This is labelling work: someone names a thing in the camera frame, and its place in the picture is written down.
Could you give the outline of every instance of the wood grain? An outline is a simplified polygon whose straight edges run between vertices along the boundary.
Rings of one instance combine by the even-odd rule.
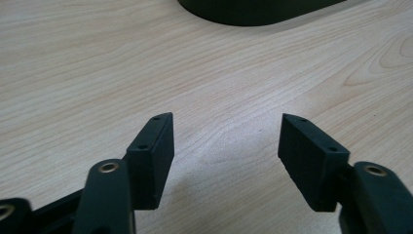
[[[137,233],[340,233],[277,157],[311,119],[413,190],[413,2],[348,1],[234,27],[167,0],[0,1],[0,199],[37,209],[173,112],[175,159]]]

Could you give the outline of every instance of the light wood tabletop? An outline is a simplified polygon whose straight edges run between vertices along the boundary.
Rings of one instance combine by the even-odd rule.
[[[172,112],[175,158],[137,233],[341,233],[277,150],[305,117],[413,190],[413,1],[236,27],[175,0],[0,1],[0,199],[38,209]]]

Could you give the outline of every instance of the wooden table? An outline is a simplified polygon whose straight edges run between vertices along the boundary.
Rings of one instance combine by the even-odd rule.
[[[137,233],[340,233],[339,209],[312,212],[278,158],[284,112],[413,190],[411,0],[261,27],[169,0],[2,0],[0,79],[0,199],[33,209],[169,111],[175,158]]]

